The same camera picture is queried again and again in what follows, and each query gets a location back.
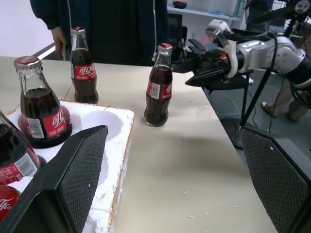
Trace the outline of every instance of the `white foam packaging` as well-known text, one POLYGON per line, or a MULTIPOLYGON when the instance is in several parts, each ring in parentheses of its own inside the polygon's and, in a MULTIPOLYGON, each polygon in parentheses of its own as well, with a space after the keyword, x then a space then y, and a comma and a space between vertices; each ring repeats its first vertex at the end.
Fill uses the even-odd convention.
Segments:
MULTIPOLYGON (((70 112, 72 134, 98 125, 108 126, 102 170, 83 233, 112 233, 126 175, 134 113, 130 110, 68 101, 61 101, 61 104, 70 112)), ((8 114, 8 118, 18 127, 20 115, 18 106, 8 114)), ((62 145, 63 143, 48 149, 35 149, 35 152, 48 163, 62 145)), ((31 179, 32 177, 24 177, 10 186, 22 193, 31 179)))

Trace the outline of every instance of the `black mesh panel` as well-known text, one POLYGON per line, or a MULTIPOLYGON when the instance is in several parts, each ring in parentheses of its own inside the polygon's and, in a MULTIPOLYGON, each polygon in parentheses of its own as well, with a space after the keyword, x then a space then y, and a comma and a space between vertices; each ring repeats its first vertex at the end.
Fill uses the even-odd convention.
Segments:
POLYGON ((308 184, 271 140, 244 130, 240 137, 257 194, 277 231, 288 233, 308 199, 308 184))
POLYGON ((105 132, 99 131, 84 141, 61 183, 61 196, 77 233, 84 228, 97 188, 104 153, 101 138, 104 136, 105 132))

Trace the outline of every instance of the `table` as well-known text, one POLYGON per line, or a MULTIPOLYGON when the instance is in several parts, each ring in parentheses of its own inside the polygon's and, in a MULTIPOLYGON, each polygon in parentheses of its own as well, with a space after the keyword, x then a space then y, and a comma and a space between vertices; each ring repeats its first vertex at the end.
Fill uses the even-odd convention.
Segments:
MULTIPOLYGON (((19 104, 13 58, 0 57, 0 109, 19 104)), ((60 99, 74 100, 69 62, 43 61, 60 99)), ((127 176, 115 233, 276 233, 248 171, 192 76, 173 75, 165 126, 142 117, 150 67, 96 64, 100 105, 135 112, 127 176)))

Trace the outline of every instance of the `shelf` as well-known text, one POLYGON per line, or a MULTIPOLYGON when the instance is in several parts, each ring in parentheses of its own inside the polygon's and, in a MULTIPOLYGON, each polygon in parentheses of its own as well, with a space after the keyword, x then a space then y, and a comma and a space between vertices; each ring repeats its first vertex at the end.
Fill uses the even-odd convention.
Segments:
POLYGON ((199 16, 208 16, 208 17, 220 18, 220 19, 228 19, 228 20, 233 20, 233 21, 238 21, 239 20, 238 17, 230 17, 230 16, 225 16, 225 15, 215 15, 215 14, 211 14, 211 13, 208 13, 208 12, 196 11, 196 10, 178 9, 178 8, 174 8, 174 7, 171 7, 171 6, 168 6, 167 9, 169 11, 181 12, 181 13, 193 14, 193 15, 199 15, 199 16))

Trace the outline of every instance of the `white wall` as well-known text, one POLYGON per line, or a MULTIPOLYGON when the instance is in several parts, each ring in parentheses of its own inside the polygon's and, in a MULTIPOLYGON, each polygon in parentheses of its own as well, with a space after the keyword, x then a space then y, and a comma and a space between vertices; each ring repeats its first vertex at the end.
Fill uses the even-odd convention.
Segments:
POLYGON ((30 0, 0 0, 0 56, 33 55, 53 43, 45 23, 36 18, 30 0))

